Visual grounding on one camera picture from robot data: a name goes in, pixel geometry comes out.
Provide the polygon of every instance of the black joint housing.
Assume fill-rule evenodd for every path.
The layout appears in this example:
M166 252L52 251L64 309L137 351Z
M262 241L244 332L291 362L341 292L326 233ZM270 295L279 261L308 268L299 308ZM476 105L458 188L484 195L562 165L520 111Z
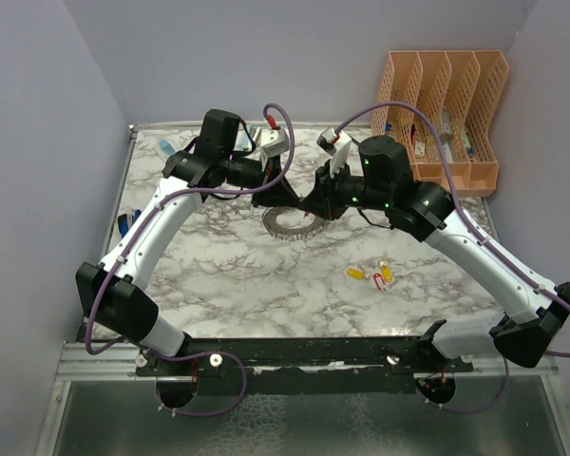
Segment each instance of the black joint housing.
M556 288L558 296L570 304L570 282ZM498 326L492 328L494 346L506 359L524 368L534 368L546 352L568 317L569 312L552 301L539 318L518 324L506 316Z

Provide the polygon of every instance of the yellow keychain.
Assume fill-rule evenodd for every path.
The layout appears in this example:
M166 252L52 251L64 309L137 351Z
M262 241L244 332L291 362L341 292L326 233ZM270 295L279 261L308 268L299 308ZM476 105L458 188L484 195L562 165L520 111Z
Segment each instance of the yellow keychain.
M392 283L395 281L395 277L390 270L389 264L386 261L380 261L380 269L382 270L382 277L387 283Z
M349 276L351 276L352 278L356 278L357 280L365 280L365 274L363 273L363 271L359 271L353 268L350 268L346 274L348 274Z

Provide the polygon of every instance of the gray wall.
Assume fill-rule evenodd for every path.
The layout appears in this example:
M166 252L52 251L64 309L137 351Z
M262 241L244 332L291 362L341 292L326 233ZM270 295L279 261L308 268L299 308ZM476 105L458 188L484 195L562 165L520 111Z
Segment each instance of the gray wall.
M492 135L490 201L503 243L533 269L570 280L570 0L540 0L508 53L510 84ZM570 321L555 347L570 351ZM560 368L570 398L570 360Z
M0 1L0 455L35 448L127 138L61 0Z
M389 50L502 48L536 0L65 0L132 123L343 120L375 99Z

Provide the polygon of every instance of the marble surface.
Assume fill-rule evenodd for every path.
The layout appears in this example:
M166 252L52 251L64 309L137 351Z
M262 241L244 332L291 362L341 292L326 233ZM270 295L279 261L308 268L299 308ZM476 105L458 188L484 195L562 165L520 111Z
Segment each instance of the marble surface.
M327 158L314 141L319 128L295 131L294 164L288 179L307 195L314 170ZM156 143L180 145L194 128L145 130L138 134L119 214L143 209L161 176L164 157ZM368 129L352 129L358 140ZM361 174L358 156L349 159ZM316 237L283 241L271 237L251 197L207 199L175 235L146 290L161 315L192 336L291 337L420 334L435 320L491 314L495 300L457 265L411 236L369 226L354 210ZM465 207L487 230L480 199ZM375 222L384 215L367 212ZM120 235L114 230L111 247ZM372 280L346 274L354 265L377 272L386 259L395 281L387 293ZM111 336L96 325L97 338Z

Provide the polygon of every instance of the gear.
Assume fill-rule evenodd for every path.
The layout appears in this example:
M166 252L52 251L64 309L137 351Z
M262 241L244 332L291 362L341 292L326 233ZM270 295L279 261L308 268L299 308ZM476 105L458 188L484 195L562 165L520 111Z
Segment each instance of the gear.
M264 223L266 231L268 231L270 236L281 240L301 240L313 238L317 235L317 233L323 231L329 224L328 221L319 217L314 217L314 220L311 223L301 228L286 228L279 225L276 221L278 216L297 210L298 209L295 209L293 207L282 206L271 207L270 209L267 209L262 215L262 222Z

